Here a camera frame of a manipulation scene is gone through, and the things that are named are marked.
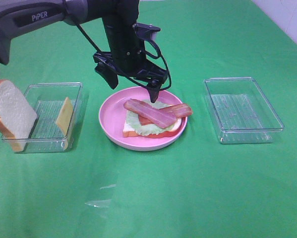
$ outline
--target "sandwich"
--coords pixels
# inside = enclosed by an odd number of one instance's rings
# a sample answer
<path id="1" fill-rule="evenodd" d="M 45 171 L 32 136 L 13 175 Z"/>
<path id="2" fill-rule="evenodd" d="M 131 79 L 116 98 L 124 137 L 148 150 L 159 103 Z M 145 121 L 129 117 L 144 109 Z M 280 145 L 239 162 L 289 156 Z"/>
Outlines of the sandwich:
<path id="1" fill-rule="evenodd" d="M 192 114 L 187 104 L 169 105 L 159 101 L 129 99 L 124 103 L 126 117 L 123 137 L 162 138 L 176 135 L 182 118 Z"/>

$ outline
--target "cheese slice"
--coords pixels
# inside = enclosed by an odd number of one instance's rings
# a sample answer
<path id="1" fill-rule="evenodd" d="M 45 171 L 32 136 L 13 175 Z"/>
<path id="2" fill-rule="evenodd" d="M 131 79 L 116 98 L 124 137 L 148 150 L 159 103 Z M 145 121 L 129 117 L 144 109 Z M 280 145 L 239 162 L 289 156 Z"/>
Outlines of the cheese slice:
<path id="1" fill-rule="evenodd" d="M 72 114 L 73 114 L 73 105 L 72 105 L 69 97 L 66 97 L 64 100 L 64 103 L 60 109 L 59 115 L 56 119 L 56 125 L 60 128 L 62 134 L 64 136 L 67 136 L 65 143 L 64 143 L 64 149 L 67 149 L 68 142 L 69 142 L 70 136 L 71 136 L 71 134 L 67 135 L 67 132 L 69 129 Z"/>

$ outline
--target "green surface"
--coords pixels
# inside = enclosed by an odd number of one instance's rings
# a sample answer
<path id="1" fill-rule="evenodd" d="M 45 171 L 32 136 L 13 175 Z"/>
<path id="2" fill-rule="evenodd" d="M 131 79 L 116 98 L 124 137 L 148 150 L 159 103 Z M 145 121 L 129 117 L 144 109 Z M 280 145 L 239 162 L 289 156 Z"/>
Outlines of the green surface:
<path id="1" fill-rule="evenodd" d="M 162 28 L 169 91 L 194 110 L 184 133 L 152 152 L 113 144 L 98 111 L 133 84 L 110 89 L 93 48 L 63 22 L 14 39 L 0 78 L 23 92 L 81 81 L 89 97 L 70 152 L 14 154 L 0 140 L 0 238 L 297 238 L 297 46 L 250 0 L 144 1 L 138 21 Z M 83 26 L 108 49 L 101 20 Z M 277 141 L 218 142 L 202 82 L 231 76 L 257 80 L 286 126 Z"/>

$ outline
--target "white bread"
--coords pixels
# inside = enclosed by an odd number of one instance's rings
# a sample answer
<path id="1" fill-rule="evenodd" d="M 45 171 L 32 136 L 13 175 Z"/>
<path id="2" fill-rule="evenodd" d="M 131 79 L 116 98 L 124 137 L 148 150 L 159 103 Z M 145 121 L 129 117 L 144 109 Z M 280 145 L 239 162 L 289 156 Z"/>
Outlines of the white bread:
<path id="1" fill-rule="evenodd" d="M 145 135 L 144 137 L 162 138 L 162 137 L 166 137 L 166 136 L 174 136 L 180 130 L 180 125 L 181 125 L 181 118 L 177 118 L 177 121 L 175 122 L 175 124 L 171 130 L 164 131 L 159 134 Z M 136 131 L 127 122 L 125 122 L 124 127 L 123 127 L 123 137 L 134 137 L 134 136 L 140 136 L 140 135 L 138 135 L 136 133 Z"/>
<path id="2" fill-rule="evenodd" d="M 9 80 L 0 80 L 0 132 L 7 139 L 28 138 L 37 119 L 22 92 Z M 13 151 L 24 150 L 26 142 L 11 142 Z"/>

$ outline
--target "transparent tray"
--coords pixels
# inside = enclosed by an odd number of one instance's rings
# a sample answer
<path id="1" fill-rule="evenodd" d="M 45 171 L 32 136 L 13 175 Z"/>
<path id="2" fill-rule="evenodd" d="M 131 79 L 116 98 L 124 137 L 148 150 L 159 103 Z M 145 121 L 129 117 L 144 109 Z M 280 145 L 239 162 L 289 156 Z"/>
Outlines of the transparent tray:
<path id="1" fill-rule="evenodd" d="M 3 142 L 26 143 L 21 153 L 63 152 L 72 147 L 72 130 L 82 105 L 82 83 L 40 83 L 29 85 L 24 93 L 28 103 L 36 111 L 38 119 L 29 138 L 7 139 Z M 73 105 L 67 135 L 56 125 L 56 119 L 66 97 Z"/>
<path id="2" fill-rule="evenodd" d="M 284 129 L 255 79 L 210 78 L 204 83 L 205 101 L 221 143 L 271 143 Z"/>

